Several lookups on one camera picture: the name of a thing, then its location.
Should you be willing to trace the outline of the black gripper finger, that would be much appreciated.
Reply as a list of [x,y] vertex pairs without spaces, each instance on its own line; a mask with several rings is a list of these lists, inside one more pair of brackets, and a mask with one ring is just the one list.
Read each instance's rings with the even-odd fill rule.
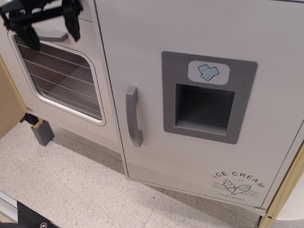
[[14,23],[16,34],[34,50],[40,50],[40,41],[32,23]]
[[80,39],[80,26],[78,15],[83,10],[79,0],[62,0],[62,15],[65,19],[65,26],[75,41]]

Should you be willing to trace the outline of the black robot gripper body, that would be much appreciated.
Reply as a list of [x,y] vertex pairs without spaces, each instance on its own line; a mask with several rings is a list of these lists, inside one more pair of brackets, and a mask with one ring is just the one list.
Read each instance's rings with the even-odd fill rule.
[[45,9],[51,0],[13,0],[0,7],[0,15],[6,28],[26,26],[60,16],[77,18],[83,5],[79,0],[63,0],[61,5]]

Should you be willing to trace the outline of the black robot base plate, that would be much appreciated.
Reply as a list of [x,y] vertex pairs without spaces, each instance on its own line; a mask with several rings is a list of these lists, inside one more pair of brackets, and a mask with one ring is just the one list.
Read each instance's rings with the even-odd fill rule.
[[18,224],[27,228],[58,228],[59,226],[17,201]]

